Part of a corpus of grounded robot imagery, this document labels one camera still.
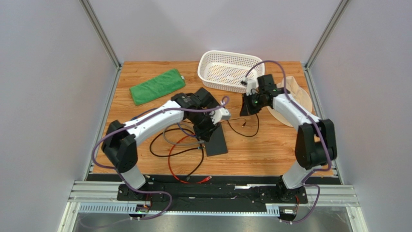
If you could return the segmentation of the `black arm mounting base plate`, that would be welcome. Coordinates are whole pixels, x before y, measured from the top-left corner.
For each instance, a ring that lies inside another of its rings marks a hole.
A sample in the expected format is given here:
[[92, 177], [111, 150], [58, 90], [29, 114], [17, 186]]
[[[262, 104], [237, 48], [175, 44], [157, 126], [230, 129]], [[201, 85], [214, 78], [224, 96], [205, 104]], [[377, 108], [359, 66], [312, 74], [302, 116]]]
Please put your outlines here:
[[267, 203], [307, 204], [303, 187], [287, 190], [278, 187], [279, 176], [213, 176], [195, 175], [189, 184], [178, 182], [172, 175], [150, 175], [140, 192], [130, 190], [125, 184], [118, 187], [118, 201], [151, 203], [151, 210], [162, 210], [169, 204], [170, 211], [207, 212], [264, 212]]

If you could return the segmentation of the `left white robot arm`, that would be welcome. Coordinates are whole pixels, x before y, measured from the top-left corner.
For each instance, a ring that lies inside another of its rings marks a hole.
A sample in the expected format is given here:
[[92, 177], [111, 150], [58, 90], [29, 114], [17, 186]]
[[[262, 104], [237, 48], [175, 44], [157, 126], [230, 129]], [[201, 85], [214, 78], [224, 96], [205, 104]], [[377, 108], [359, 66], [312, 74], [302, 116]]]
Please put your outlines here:
[[195, 93], [178, 93], [152, 112], [125, 123], [110, 123], [98, 144], [129, 188], [138, 190], [146, 179], [137, 166], [138, 146], [150, 136], [185, 119], [193, 124], [197, 142], [209, 142], [221, 120], [229, 119], [228, 96], [217, 101], [203, 87]]

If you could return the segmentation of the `black network switch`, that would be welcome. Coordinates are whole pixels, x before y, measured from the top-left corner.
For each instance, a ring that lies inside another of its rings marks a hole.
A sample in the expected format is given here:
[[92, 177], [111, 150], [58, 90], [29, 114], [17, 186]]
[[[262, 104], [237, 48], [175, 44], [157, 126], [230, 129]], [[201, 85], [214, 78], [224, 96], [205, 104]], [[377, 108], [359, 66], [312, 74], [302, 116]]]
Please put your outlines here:
[[212, 133], [210, 140], [205, 142], [206, 155], [208, 157], [223, 155], [228, 153], [224, 132], [221, 123]]

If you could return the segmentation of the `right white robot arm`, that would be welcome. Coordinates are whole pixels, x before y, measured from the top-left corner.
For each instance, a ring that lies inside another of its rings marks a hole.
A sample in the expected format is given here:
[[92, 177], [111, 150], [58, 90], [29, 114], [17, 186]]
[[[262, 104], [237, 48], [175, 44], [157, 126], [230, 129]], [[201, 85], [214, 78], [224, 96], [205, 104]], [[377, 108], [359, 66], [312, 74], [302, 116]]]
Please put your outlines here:
[[335, 129], [330, 119], [320, 119], [300, 106], [286, 87], [274, 83], [270, 74], [254, 80], [243, 78], [241, 84], [246, 87], [241, 116], [255, 115], [262, 108], [270, 107], [297, 131], [296, 161], [282, 176], [282, 185], [286, 189], [303, 186], [314, 172], [330, 170], [332, 160], [337, 157]]

